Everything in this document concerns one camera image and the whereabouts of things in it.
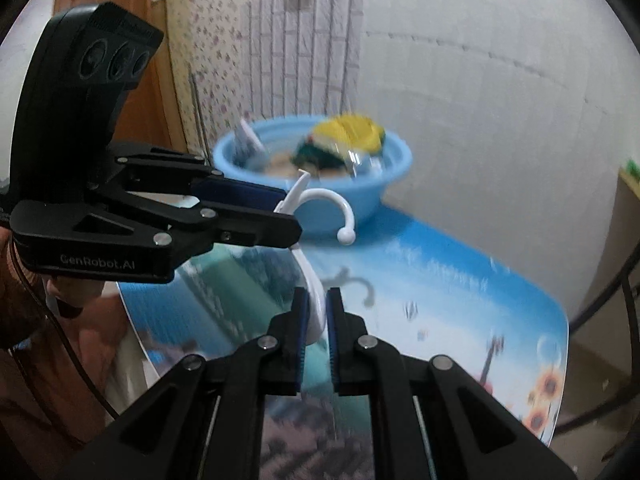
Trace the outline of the person left hand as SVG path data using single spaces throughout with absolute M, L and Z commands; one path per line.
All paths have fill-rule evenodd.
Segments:
M 78 318 L 87 304 L 102 295 L 105 285 L 101 281 L 56 278 L 49 275 L 45 275 L 42 282 L 47 307 L 66 320 Z

